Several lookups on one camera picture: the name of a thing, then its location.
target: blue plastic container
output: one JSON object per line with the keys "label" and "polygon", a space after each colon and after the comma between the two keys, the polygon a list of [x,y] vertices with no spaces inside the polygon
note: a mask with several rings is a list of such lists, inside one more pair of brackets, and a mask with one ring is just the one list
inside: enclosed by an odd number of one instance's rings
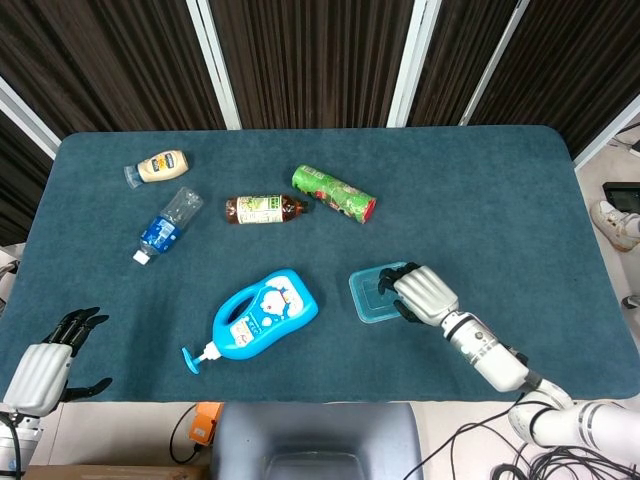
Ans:
{"label": "blue plastic container", "polygon": [[[238,307],[246,302],[248,306],[236,315]],[[290,269],[278,270],[240,290],[220,307],[213,319],[213,340],[202,355],[193,358],[186,348],[182,348],[182,354],[193,373],[199,373],[198,365],[203,360],[221,356],[246,360],[302,328],[317,313],[318,305],[298,274]]]}
{"label": "blue plastic container", "polygon": [[400,317],[400,313],[393,305],[394,300],[398,299],[398,294],[391,290],[385,290],[384,294],[380,295],[378,281],[383,269],[400,268],[405,265],[406,262],[394,262],[351,274],[349,287],[360,320],[364,323],[376,323]]}

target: orange device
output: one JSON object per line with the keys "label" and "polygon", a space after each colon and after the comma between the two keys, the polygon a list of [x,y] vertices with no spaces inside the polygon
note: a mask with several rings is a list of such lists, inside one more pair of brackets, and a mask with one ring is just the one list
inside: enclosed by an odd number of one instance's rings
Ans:
{"label": "orange device", "polygon": [[196,416],[191,422],[189,438],[200,445],[211,445],[223,403],[201,402],[196,406]]}

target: sneaker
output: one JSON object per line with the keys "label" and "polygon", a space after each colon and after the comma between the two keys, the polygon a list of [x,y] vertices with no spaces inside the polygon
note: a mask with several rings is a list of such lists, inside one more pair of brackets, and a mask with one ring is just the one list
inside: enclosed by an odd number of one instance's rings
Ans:
{"label": "sneaker", "polygon": [[591,207],[591,220],[604,233],[616,250],[628,252],[640,243],[640,232],[629,235],[627,224],[640,217],[637,213],[623,213],[609,202],[598,202]]}

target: blue soap bottle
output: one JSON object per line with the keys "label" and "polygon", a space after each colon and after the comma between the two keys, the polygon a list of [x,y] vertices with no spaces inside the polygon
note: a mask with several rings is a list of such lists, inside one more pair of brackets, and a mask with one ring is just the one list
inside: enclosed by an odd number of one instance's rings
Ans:
{"label": "blue soap bottle", "polygon": [[[247,308],[231,318],[247,301]],[[203,360],[246,360],[305,326],[317,313],[318,305],[298,274],[278,270],[240,290],[220,307],[213,320],[213,340],[202,355],[193,358],[186,348],[182,354],[193,373],[199,373]]]}

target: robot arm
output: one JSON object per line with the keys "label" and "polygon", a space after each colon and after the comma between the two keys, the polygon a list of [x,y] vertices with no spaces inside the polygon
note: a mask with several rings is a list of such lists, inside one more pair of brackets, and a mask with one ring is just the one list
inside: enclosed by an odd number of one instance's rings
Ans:
{"label": "robot arm", "polygon": [[[29,464],[42,436],[41,417],[55,410],[60,402],[92,397],[111,384],[111,378],[103,378],[93,387],[67,388],[78,350],[91,330],[109,318],[96,315],[99,310],[95,307],[69,313],[50,335],[41,343],[30,345],[23,354],[3,399],[9,412],[2,412],[0,424],[0,478],[13,478],[4,472],[16,472],[18,464],[24,470]],[[19,441],[19,457],[15,437]]]}
{"label": "robot arm", "polygon": [[475,315],[458,310],[458,297],[429,268],[415,263],[380,273],[380,293],[391,289],[395,306],[411,322],[442,327],[444,337],[499,392],[526,392],[509,421],[526,442],[570,445],[640,463],[640,414],[603,402],[575,404],[557,385],[526,367]]}

